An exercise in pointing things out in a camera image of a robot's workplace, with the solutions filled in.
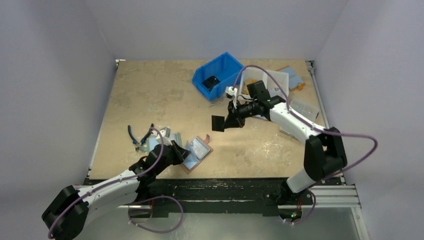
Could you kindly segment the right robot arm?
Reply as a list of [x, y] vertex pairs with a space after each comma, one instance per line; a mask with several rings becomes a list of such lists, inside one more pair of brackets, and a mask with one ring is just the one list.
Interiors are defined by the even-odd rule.
[[240, 103], [234, 89], [229, 87], [226, 96], [230, 98], [227, 117], [212, 118], [213, 130], [223, 132], [229, 128], [242, 128], [246, 119], [261, 116], [280, 125], [304, 145], [303, 168], [289, 177], [280, 187], [280, 196], [288, 204], [300, 198], [301, 192], [325, 177], [336, 173], [347, 165], [347, 157], [339, 130], [314, 126], [307, 118], [297, 115], [287, 101], [271, 96], [263, 81], [247, 86], [250, 99]]

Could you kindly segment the white VIP card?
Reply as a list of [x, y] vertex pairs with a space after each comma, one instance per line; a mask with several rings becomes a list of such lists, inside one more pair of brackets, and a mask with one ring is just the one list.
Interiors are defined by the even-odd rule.
[[189, 145], [199, 160], [203, 159], [211, 151], [208, 145], [199, 138], [193, 139]]

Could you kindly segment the grey card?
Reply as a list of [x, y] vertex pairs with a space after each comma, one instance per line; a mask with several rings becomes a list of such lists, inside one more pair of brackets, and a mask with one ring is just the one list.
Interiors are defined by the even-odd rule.
[[224, 116], [211, 116], [211, 130], [215, 132], [224, 132], [225, 117]]

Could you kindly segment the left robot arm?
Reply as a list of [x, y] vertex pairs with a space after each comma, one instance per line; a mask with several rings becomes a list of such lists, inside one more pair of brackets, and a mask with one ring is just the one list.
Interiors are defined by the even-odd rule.
[[160, 195], [151, 193], [150, 185], [171, 165], [180, 165], [190, 150], [175, 141], [158, 144], [127, 170], [96, 185], [77, 189], [63, 188], [43, 212], [50, 240], [73, 240], [84, 227], [101, 215], [119, 206], [154, 203]]

